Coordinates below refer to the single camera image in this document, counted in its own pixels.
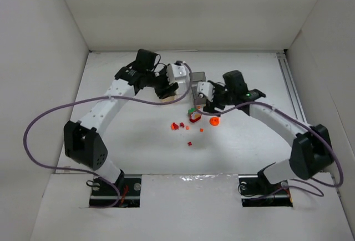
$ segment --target white wall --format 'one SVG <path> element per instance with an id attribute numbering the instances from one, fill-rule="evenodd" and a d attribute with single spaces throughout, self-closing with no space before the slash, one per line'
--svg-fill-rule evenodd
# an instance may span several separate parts
<path id="1" fill-rule="evenodd" d="M 0 233 L 29 240 L 51 171 L 26 156 L 27 124 L 74 100 L 88 49 L 64 0 L 0 0 Z M 35 157 L 56 164 L 70 110 L 30 133 Z"/>
<path id="2" fill-rule="evenodd" d="M 66 0 L 90 49 L 284 49 L 316 0 Z"/>
<path id="3" fill-rule="evenodd" d="M 341 200 L 355 231 L 355 0 L 318 0 L 287 56 L 311 123 L 328 127 L 343 165 Z"/>

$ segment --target robotic arm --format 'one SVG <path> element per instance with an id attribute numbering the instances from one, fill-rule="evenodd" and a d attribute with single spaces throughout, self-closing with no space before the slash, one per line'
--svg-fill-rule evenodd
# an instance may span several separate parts
<path id="1" fill-rule="evenodd" d="M 155 72 L 158 54 L 140 49 L 134 62 L 121 68 L 115 75 L 105 96 L 134 97 L 144 87 L 153 87 L 160 99 L 186 91 L 186 69 L 181 62 L 168 64 Z M 102 136 L 108 125 L 127 102 L 126 99 L 108 98 L 96 105 L 77 122 L 64 126 L 65 155 L 89 167 L 119 189 L 124 183 L 124 172 L 108 156 Z"/>
<path id="2" fill-rule="evenodd" d="M 198 83 L 199 97 L 206 98 L 205 112 L 217 113 L 215 108 L 223 110 L 226 105 L 236 106 L 266 97 L 258 89 L 249 90 L 239 71 L 225 73 L 223 79 L 225 86 L 212 81 Z M 317 138 L 273 110 L 259 105 L 246 105 L 240 110 L 263 122 L 292 147 L 289 159 L 270 164 L 258 172 L 257 179 L 248 185 L 250 194 L 269 194 L 275 190 L 276 184 L 287 179 L 297 177 L 303 180 L 310 179 L 334 162 L 329 151 Z M 309 126 L 331 145 L 326 127 L 321 124 Z"/>

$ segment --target green object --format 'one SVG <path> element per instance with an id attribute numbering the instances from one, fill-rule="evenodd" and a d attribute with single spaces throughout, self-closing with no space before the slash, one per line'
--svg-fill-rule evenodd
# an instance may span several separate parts
<path id="1" fill-rule="evenodd" d="M 196 111 L 196 108 L 193 107 L 193 108 L 189 109 L 187 113 L 188 113 L 188 115 L 190 116 L 190 115 L 193 114 L 195 111 Z"/>

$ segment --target orange ring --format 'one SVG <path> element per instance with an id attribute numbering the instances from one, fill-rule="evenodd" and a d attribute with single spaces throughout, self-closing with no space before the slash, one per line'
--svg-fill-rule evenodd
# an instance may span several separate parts
<path id="1" fill-rule="evenodd" d="M 212 118 L 210 119 L 210 124 L 211 124 L 212 126 L 217 126 L 217 125 L 219 125 L 219 124 L 220 124 L 220 118 L 219 118 L 219 117 L 212 117 Z"/>

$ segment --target table surface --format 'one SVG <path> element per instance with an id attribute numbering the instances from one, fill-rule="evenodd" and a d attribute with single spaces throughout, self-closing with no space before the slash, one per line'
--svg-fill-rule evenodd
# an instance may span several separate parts
<path id="1" fill-rule="evenodd" d="M 51 176 L 32 241 L 353 240 L 334 188 L 320 186 L 323 198 L 291 189 L 293 208 L 243 208 L 237 175 L 144 175 L 140 208 L 94 209 L 88 179 Z"/>
<path id="2" fill-rule="evenodd" d="M 77 101 L 102 96 L 116 72 L 134 59 L 135 52 L 90 53 Z M 228 71 L 240 70 L 250 89 L 263 91 L 277 107 L 295 116 L 276 53 L 161 53 L 163 63 L 176 60 L 186 61 L 193 72 L 204 71 L 207 79 L 215 82 L 223 82 L 222 75 Z M 136 97 L 159 101 L 151 88 L 143 89 Z M 80 119 L 93 105 L 74 107 L 71 120 Z M 289 157 L 291 148 L 279 135 L 241 111 L 223 115 L 218 127 L 202 116 L 190 125 L 190 130 L 172 131 L 172 122 L 187 124 L 191 106 L 190 97 L 163 107 L 128 102 L 103 137 L 113 162 L 130 174 L 256 173 Z M 64 149 L 58 166 L 85 168 L 66 157 Z"/>

